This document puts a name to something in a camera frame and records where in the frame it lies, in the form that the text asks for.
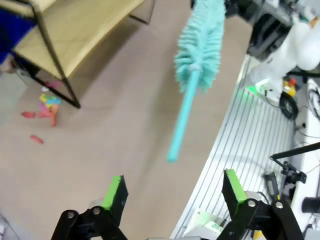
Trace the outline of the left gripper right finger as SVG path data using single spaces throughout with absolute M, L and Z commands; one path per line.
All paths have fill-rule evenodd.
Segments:
M 275 200 L 266 204 L 248 198 L 233 169 L 224 170 L 222 194 L 231 221 L 219 240 L 241 240 L 247 230 L 261 231 L 267 240 L 303 240 L 303 234 L 289 204 Z

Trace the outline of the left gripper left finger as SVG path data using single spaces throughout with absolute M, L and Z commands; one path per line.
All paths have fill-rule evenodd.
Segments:
M 65 210 L 52 235 L 53 240 L 125 240 L 120 230 L 128 190 L 123 175 L 114 176 L 100 205 L 88 208 L 83 213 Z

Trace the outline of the person's left hand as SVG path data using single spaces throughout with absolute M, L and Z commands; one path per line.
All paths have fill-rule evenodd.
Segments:
M 12 58 L 6 58 L 1 64 L 0 64 L 0 71 L 2 73 L 15 73 L 19 67 L 17 66 L 16 62 Z

